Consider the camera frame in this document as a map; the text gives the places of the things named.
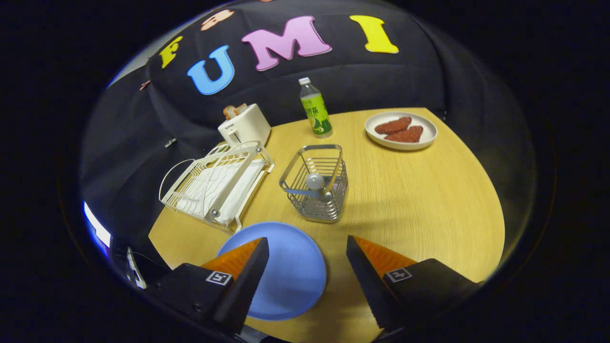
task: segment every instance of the pink letter m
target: pink letter m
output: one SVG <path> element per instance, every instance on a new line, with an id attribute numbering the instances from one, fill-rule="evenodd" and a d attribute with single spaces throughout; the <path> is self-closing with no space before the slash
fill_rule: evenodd
<path id="1" fill-rule="evenodd" d="M 279 64 L 279 59 L 274 58 L 269 50 L 282 56 L 286 60 L 292 60 L 295 50 L 295 42 L 299 43 L 299 56 L 315 56 L 325 54 L 332 47 L 322 41 L 314 28 L 314 18 L 298 16 L 286 22 L 284 35 L 278 36 L 267 30 L 256 30 L 245 35 L 242 42 L 250 43 L 254 54 L 259 59 L 256 70 L 264 71 Z"/>

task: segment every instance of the blue letter u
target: blue letter u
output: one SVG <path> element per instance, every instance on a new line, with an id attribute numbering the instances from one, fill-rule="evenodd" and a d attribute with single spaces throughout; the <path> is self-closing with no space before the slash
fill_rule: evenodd
<path id="1" fill-rule="evenodd" d="M 227 55 L 227 49 L 229 49 L 229 46 L 223 45 L 212 51 L 209 56 L 211 59 L 216 60 L 216 63 L 218 63 L 220 71 L 222 72 L 216 81 L 212 81 L 207 77 L 206 69 L 203 67 L 206 64 L 206 61 L 204 60 L 195 63 L 194 66 L 188 70 L 187 75 L 193 79 L 195 87 L 197 87 L 197 90 L 199 90 L 201 94 L 211 95 L 218 93 L 233 80 L 235 68 L 233 68 L 233 63 L 231 63 L 229 55 Z"/>

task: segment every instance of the sausage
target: sausage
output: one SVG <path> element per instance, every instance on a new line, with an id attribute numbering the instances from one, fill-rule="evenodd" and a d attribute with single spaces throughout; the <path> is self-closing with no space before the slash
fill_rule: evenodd
<path id="1" fill-rule="evenodd" d="M 403 142 L 403 143 L 417 143 L 419 142 L 419 138 L 422 136 L 423 126 L 411 126 L 407 130 L 395 132 L 385 139 L 392 140 L 394 142 Z"/>
<path id="2" fill-rule="evenodd" d="M 393 134 L 394 132 L 405 130 L 411 124 L 411 117 L 402 117 L 388 123 L 377 125 L 375 132 L 378 134 Z"/>

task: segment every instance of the white toaster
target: white toaster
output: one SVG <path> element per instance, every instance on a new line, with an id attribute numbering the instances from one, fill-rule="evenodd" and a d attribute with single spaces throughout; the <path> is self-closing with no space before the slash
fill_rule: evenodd
<path id="1" fill-rule="evenodd" d="M 250 141 L 258 141 L 264 146 L 269 138 L 271 126 L 259 106 L 252 104 L 239 115 L 224 121 L 218 127 L 218 132 L 231 148 Z"/>

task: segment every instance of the white dish rack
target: white dish rack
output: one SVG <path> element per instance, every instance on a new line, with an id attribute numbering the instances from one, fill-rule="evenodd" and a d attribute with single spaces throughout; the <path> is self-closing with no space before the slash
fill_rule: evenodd
<path id="1" fill-rule="evenodd" d="M 192 161 L 165 193 L 167 176 L 184 162 Z M 159 201 L 222 231 L 234 234 L 242 228 L 240 215 L 265 173 L 275 164 L 259 142 L 231 148 L 218 145 L 202 159 L 189 159 L 172 167 L 159 187 Z"/>

